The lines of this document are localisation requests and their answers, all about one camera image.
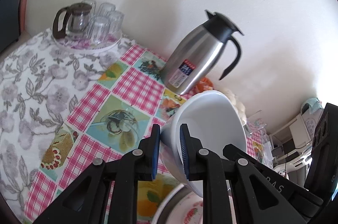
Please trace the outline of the strawberry pattern ceramic bowl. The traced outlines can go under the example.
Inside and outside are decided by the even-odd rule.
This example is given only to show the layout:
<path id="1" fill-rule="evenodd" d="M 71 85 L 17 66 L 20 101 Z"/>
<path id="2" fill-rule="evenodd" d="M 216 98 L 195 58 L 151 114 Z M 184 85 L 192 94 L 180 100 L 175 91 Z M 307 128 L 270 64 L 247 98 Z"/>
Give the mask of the strawberry pattern ceramic bowl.
<path id="1" fill-rule="evenodd" d="M 203 223 L 203 199 L 190 192 L 171 210 L 165 224 L 201 224 Z"/>

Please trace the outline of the checkered picture tablecloth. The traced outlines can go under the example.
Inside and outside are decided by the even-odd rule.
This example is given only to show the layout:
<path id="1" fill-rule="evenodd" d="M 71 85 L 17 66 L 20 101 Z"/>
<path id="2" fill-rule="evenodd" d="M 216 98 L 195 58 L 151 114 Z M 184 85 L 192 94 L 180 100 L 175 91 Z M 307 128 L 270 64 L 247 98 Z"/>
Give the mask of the checkered picture tablecloth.
<path id="1" fill-rule="evenodd" d="M 188 95 L 176 95 L 160 81 L 163 65 L 163 58 L 134 45 L 79 103 L 71 102 L 28 193 L 27 221 L 35 220 L 92 159 L 120 159 L 186 102 Z"/>

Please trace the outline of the round white floral tray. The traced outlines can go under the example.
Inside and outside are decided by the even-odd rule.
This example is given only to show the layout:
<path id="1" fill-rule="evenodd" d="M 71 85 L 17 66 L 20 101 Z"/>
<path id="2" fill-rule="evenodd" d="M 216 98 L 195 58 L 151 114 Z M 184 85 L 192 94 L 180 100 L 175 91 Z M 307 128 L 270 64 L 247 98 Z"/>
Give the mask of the round white floral tray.
<path id="1" fill-rule="evenodd" d="M 101 53 L 112 49 L 122 38 L 122 31 L 109 34 L 105 42 L 95 44 L 89 39 L 71 40 L 69 38 L 54 40 L 55 44 L 67 52 L 71 53 Z"/>

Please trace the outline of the grey floral white cloth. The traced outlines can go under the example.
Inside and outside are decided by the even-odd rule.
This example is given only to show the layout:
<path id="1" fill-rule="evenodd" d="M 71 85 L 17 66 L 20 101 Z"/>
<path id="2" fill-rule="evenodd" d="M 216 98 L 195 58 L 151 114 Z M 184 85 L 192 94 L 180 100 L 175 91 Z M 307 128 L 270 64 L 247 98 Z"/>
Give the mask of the grey floral white cloth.
<path id="1" fill-rule="evenodd" d="M 134 44 L 71 53 L 40 32 L 1 61 L 1 194 L 22 221 L 29 189 L 63 122 L 104 72 Z"/>

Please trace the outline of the white square MAX bowl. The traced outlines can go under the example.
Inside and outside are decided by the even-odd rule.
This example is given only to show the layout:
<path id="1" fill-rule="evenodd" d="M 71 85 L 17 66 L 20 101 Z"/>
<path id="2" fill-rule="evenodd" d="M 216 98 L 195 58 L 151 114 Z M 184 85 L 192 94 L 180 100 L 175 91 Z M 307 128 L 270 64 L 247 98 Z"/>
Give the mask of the white square MAX bowl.
<path id="1" fill-rule="evenodd" d="M 202 181 L 189 182 L 184 173 L 179 140 L 181 124 L 187 124 L 190 135 L 198 138 L 204 148 L 215 152 L 222 159 L 223 148 L 227 144 L 233 144 L 243 152 L 247 151 L 244 128 L 230 100 L 219 91 L 194 95 L 162 127 L 159 152 L 161 161 L 176 180 L 202 197 Z"/>

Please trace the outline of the orange snack packet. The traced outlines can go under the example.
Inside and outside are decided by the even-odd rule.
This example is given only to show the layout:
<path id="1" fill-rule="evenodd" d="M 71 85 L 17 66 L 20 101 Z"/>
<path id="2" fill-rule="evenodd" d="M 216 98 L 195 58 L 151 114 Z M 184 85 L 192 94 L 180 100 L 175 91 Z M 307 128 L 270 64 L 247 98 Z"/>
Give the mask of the orange snack packet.
<path id="1" fill-rule="evenodd" d="M 195 94 L 202 93 L 204 91 L 210 91 L 214 89 L 213 82 L 210 81 L 207 77 L 204 77 L 194 86 L 193 92 Z"/>

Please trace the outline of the stainless steel round plate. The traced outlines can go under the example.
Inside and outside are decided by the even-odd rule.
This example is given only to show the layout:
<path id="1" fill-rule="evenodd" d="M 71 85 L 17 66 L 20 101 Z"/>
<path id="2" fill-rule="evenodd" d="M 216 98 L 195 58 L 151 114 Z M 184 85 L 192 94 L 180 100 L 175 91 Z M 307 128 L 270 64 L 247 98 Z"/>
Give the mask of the stainless steel round plate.
<path id="1" fill-rule="evenodd" d="M 151 224 L 165 224 L 174 207 L 192 190 L 184 184 L 178 184 L 162 201 Z"/>

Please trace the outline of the stainless steel thermos jug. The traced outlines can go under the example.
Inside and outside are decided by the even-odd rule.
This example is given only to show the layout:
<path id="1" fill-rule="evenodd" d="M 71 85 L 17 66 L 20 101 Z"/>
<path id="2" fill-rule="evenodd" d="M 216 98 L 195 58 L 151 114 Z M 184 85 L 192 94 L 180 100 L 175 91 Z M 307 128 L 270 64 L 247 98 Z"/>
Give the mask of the stainless steel thermos jug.
<path id="1" fill-rule="evenodd" d="M 189 93 L 206 77 L 221 58 L 229 41 L 235 45 L 237 55 L 224 68 L 219 80 L 238 65 L 242 56 L 240 43 L 233 37 L 235 32 L 242 34 L 239 27 L 221 13 L 205 12 L 208 20 L 182 39 L 160 71 L 164 85 L 178 95 Z"/>

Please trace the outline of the bag of white buns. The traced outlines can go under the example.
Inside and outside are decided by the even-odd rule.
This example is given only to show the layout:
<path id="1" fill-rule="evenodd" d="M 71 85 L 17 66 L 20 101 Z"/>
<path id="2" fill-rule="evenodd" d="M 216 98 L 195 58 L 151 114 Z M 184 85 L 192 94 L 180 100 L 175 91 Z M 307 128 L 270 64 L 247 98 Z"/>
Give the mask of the bag of white buns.
<path id="1" fill-rule="evenodd" d="M 246 108 L 244 104 L 239 100 L 239 98 L 229 89 L 224 89 L 223 93 L 230 100 L 234 108 L 236 109 L 236 113 L 238 114 L 242 125 L 246 125 L 247 117 L 246 117 Z"/>

